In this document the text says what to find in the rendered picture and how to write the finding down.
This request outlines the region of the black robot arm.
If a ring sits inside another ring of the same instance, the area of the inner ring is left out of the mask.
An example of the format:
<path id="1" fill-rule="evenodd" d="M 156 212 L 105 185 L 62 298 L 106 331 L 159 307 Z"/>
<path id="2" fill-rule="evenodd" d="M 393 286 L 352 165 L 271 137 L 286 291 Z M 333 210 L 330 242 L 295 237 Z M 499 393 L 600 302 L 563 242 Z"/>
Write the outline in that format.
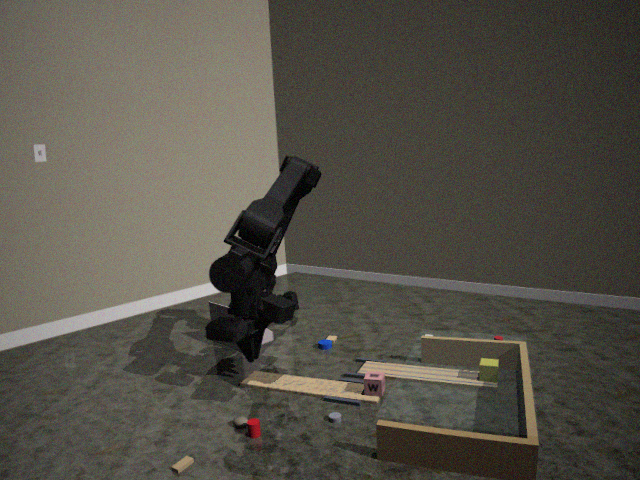
<path id="1" fill-rule="evenodd" d="M 236 292 L 247 281 L 259 278 L 266 282 L 262 294 L 259 289 L 253 295 L 251 310 L 256 311 L 256 316 L 252 318 L 261 314 L 282 324 L 292 320 L 294 311 L 299 309 L 295 292 L 272 294 L 276 284 L 276 253 L 299 200 L 316 187 L 321 177 L 318 168 L 295 156 L 286 156 L 280 175 L 266 195 L 252 201 L 240 213 L 224 239 L 232 245 L 230 251 L 210 266 L 209 279 L 221 292 Z M 240 238 L 235 236 L 238 230 Z"/>

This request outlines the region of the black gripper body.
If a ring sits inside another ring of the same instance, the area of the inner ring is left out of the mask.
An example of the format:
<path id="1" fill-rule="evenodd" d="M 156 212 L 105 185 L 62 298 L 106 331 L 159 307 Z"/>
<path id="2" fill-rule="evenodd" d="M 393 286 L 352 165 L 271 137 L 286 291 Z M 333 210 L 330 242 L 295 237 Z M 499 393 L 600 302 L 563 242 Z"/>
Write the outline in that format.
<path id="1" fill-rule="evenodd" d="M 254 322 L 265 321 L 267 318 L 261 314 L 258 318 L 251 317 L 256 316 L 256 311 L 251 310 L 253 295 L 259 289 L 262 294 L 264 288 L 266 282 L 259 278 L 247 281 L 238 291 L 231 292 L 232 307 L 227 309 L 227 313 L 235 318 L 220 317 L 209 322 L 205 327 L 207 340 L 236 342 L 255 329 Z"/>

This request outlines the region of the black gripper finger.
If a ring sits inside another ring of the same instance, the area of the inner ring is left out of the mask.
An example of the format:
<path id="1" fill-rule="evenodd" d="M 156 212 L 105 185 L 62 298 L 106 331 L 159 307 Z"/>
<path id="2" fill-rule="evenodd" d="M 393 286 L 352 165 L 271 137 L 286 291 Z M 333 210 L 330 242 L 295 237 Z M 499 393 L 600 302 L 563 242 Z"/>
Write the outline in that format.
<path id="1" fill-rule="evenodd" d="M 263 336 L 265 333 L 265 329 L 269 326 L 269 324 L 272 322 L 272 320 L 270 319 L 265 319 L 265 321 L 263 322 L 254 322 L 255 328 L 260 328 L 261 330 L 256 334 L 255 336 L 255 355 L 254 355 L 254 359 L 258 359 L 259 358 L 259 353 L 260 353 L 260 349 L 261 349 L 261 345 L 262 345 L 262 340 L 263 340 Z"/>
<path id="2" fill-rule="evenodd" d="M 244 355 L 244 357 L 246 358 L 247 362 L 249 363 L 254 362 L 255 336 L 260 330 L 261 330 L 260 328 L 255 328 L 253 331 L 248 333 L 246 337 L 241 338 L 240 340 L 235 342 L 239 347 L 240 351 L 242 352 L 242 354 Z"/>

